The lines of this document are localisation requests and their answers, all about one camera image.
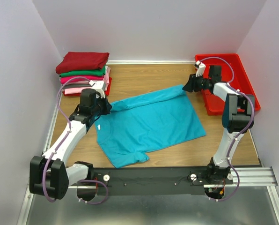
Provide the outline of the teal t shirt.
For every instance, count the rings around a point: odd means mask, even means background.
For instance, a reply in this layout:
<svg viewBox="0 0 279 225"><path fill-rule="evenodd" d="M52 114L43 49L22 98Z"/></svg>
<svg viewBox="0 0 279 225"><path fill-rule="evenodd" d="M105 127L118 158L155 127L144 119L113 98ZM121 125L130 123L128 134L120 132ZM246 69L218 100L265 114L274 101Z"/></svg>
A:
<svg viewBox="0 0 279 225"><path fill-rule="evenodd" d="M148 152L206 135L182 85L111 103L95 122L97 143L115 168L144 163Z"/></svg>

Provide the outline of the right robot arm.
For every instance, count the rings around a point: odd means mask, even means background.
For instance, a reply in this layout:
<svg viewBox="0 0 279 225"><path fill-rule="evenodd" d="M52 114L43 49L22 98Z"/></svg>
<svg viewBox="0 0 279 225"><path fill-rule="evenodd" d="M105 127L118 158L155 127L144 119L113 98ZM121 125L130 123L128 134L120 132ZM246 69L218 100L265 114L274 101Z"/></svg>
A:
<svg viewBox="0 0 279 225"><path fill-rule="evenodd" d="M224 101L222 113L223 135L219 148L207 165L202 179L209 183L216 183L228 177L232 165L232 157L236 147L247 132L253 127L255 114L255 98L234 89L221 79L221 66L211 65L208 77L204 78L206 65L201 61L194 64L196 73L191 74L188 82L183 86L187 92L208 90Z"/></svg>

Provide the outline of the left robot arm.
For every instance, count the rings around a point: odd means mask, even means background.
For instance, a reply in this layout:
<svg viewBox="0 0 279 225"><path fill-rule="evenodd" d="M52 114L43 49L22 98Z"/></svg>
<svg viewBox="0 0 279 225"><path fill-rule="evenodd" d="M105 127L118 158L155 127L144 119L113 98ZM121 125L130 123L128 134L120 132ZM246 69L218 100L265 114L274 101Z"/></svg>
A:
<svg viewBox="0 0 279 225"><path fill-rule="evenodd" d="M111 105L101 88L83 89L80 102L67 118L67 125L56 142L41 156L34 156L29 165L29 191L45 196L50 202L62 199L68 188L77 182L95 182L90 163L78 161L67 167L74 148L102 115L110 113Z"/></svg>

